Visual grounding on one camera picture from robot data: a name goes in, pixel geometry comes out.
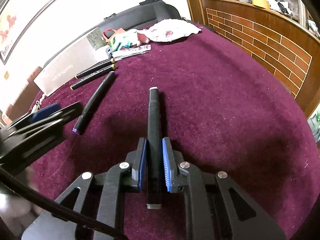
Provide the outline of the grey-capped black marker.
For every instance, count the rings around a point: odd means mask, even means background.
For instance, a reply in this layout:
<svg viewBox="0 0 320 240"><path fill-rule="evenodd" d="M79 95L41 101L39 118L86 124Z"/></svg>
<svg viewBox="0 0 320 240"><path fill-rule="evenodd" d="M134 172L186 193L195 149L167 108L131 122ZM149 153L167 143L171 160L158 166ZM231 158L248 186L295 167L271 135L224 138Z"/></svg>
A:
<svg viewBox="0 0 320 240"><path fill-rule="evenodd" d="M162 163L161 150L161 119L159 91L157 87L149 88L148 104L148 143L147 154L147 180L148 180L148 201L147 208L159 210L161 204L161 186L159 184L160 169Z"/></svg>

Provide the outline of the purple-capped black marker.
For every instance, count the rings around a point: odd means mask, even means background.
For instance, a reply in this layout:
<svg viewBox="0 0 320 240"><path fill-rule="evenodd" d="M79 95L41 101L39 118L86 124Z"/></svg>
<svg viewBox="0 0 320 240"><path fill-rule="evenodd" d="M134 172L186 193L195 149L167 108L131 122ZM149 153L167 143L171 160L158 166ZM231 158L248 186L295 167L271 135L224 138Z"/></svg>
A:
<svg viewBox="0 0 320 240"><path fill-rule="evenodd" d="M114 72L110 72L97 87L96 91L93 93L88 103L85 105L82 114L76 121L72 129L74 133L76 133L77 135L82 135L85 133L89 123L93 118L94 113L97 111L107 91L112 86L115 78L116 74Z"/></svg>

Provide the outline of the maroon velvet tablecloth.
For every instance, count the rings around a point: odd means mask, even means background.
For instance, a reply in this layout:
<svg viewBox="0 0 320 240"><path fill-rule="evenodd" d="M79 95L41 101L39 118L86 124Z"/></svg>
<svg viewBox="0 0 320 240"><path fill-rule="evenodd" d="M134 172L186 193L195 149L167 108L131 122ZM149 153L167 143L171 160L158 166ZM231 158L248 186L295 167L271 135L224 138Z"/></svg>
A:
<svg viewBox="0 0 320 240"><path fill-rule="evenodd" d="M106 172L147 135L148 91L160 92L162 134L204 172L227 172L291 238L319 194L319 152L303 111L268 70L203 28L119 61L117 78L84 135L33 163L55 199L80 174Z"/></svg>

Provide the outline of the grey rectangular box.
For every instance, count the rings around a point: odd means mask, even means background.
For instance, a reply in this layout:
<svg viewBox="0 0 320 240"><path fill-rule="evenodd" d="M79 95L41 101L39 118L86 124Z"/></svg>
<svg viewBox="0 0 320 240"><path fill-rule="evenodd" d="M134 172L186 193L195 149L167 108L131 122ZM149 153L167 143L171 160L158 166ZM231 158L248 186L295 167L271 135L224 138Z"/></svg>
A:
<svg viewBox="0 0 320 240"><path fill-rule="evenodd" d="M99 28L90 30L49 59L35 84L50 96L79 72L108 59L106 46Z"/></svg>

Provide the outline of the lower gold-capped black pen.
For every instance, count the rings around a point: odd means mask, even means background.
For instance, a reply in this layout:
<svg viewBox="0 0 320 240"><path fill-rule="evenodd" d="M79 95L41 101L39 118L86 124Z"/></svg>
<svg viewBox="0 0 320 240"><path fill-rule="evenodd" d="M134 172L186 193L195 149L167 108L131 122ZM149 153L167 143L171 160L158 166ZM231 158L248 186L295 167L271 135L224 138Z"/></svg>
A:
<svg viewBox="0 0 320 240"><path fill-rule="evenodd" d="M76 89L78 89L78 88L80 88L80 87L82 87L82 86L84 86L84 85L86 85L86 84L88 84L88 83L90 83L90 82L92 82L92 81L94 81L94 80L96 80L96 79L98 79L98 78L110 73L110 72L114 72L116 69L117 69L116 65L112 64L112 65L110 65L108 67L104 67L104 68L102 68L100 70L97 70L96 72L93 72L92 74L89 74L89 75L83 77L82 79L80 79L79 81L77 81L76 83L72 84L70 86L70 89L71 90L76 90Z"/></svg>

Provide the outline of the gold-capped black pen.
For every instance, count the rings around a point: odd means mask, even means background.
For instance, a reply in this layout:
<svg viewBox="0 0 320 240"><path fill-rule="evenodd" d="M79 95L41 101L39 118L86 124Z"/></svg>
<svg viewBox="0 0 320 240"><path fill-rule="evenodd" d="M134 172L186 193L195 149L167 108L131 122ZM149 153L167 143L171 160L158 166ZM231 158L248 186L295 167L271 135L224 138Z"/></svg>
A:
<svg viewBox="0 0 320 240"><path fill-rule="evenodd" d="M84 86L84 85L86 85L86 84L88 84L88 83L90 83L90 82L92 82L92 81L94 81L94 80L96 80L96 79L98 79L98 78L110 73L110 72L114 72L116 69L117 69L116 65L112 64L112 65L110 65L108 67L104 67L104 68L102 68L100 70L97 70L96 72L93 72L92 74L89 74L89 75L83 77L82 79L80 79L79 81L77 81L76 83L72 84L70 86L70 89L71 90L76 90L76 89L78 89L78 88L80 88L80 87L82 87L82 86Z"/></svg>
<svg viewBox="0 0 320 240"><path fill-rule="evenodd" d="M114 58L111 58L110 60L104 60L104 61L98 62L98 63L94 64L93 66L87 68L86 70L83 70L83 71L79 72L78 74L76 74L75 78L80 79L82 77L85 77L85 76L92 74L93 72L96 72L104 67L108 67L112 64L115 64L115 62L116 61Z"/></svg>

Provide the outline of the upper gold-capped black pen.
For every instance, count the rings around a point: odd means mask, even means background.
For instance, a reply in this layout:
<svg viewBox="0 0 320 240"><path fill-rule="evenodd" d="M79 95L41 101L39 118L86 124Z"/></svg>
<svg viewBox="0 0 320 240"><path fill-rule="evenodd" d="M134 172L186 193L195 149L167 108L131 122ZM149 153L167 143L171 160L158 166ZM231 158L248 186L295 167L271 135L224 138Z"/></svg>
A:
<svg viewBox="0 0 320 240"><path fill-rule="evenodd" d="M104 60L104 61L98 62L98 63L94 64L93 66L87 68L86 70L83 70L83 71L79 72L78 74L76 74L75 78L80 79L82 77L85 77L85 76L92 74L93 72L96 72L104 67L108 67L112 64L115 64L115 62L116 61L114 58L111 58L110 60Z"/></svg>

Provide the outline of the framed horse painting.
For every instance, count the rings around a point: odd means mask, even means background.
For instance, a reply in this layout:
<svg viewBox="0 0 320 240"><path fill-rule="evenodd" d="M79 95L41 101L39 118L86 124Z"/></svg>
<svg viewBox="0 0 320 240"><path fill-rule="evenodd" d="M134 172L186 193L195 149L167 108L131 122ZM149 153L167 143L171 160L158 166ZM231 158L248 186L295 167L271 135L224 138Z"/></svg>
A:
<svg viewBox="0 0 320 240"><path fill-rule="evenodd" d="M56 0L4 0L1 3L1 62L6 64L13 49L31 24Z"/></svg>

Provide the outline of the green cloth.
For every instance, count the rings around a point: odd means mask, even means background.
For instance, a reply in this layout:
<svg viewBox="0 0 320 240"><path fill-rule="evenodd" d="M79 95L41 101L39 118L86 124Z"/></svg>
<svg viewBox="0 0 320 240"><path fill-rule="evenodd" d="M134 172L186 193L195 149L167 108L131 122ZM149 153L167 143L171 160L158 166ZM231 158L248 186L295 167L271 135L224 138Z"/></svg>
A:
<svg viewBox="0 0 320 240"><path fill-rule="evenodd" d="M108 45L112 51L119 51L122 49L129 49L140 44L138 40L137 30L130 29L122 33L112 35L108 41Z"/></svg>

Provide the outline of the pink cloth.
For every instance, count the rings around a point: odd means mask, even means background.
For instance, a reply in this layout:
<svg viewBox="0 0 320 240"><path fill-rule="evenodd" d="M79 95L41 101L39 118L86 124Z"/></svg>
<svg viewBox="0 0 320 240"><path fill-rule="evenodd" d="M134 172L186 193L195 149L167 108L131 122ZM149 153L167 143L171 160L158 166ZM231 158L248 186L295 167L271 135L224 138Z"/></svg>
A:
<svg viewBox="0 0 320 240"><path fill-rule="evenodd" d="M201 28L185 20L165 19L149 29L139 30L138 33L153 42L172 42L191 34L198 34L201 31Z"/></svg>

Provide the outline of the wooden brick-pattern cabinet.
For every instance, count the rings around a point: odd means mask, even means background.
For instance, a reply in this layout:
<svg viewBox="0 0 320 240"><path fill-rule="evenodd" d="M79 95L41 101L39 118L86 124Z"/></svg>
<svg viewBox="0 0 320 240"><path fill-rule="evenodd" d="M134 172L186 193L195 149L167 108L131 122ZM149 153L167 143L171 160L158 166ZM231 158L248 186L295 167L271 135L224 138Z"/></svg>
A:
<svg viewBox="0 0 320 240"><path fill-rule="evenodd" d="M287 17L234 0L187 0L191 19L215 29L278 78L306 117L319 104L319 39Z"/></svg>

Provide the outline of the black leather sofa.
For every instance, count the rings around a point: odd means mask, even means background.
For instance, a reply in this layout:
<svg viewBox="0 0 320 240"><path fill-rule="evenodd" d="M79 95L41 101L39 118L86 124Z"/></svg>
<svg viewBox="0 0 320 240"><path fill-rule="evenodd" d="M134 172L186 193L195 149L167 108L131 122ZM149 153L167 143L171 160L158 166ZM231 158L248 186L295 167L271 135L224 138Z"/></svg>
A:
<svg viewBox="0 0 320 240"><path fill-rule="evenodd" d="M180 16L175 7L163 0L145 0L135 7L105 18L97 27L101 32L119 28L124 30L141 29L165 19L187 20Z"/></svg>

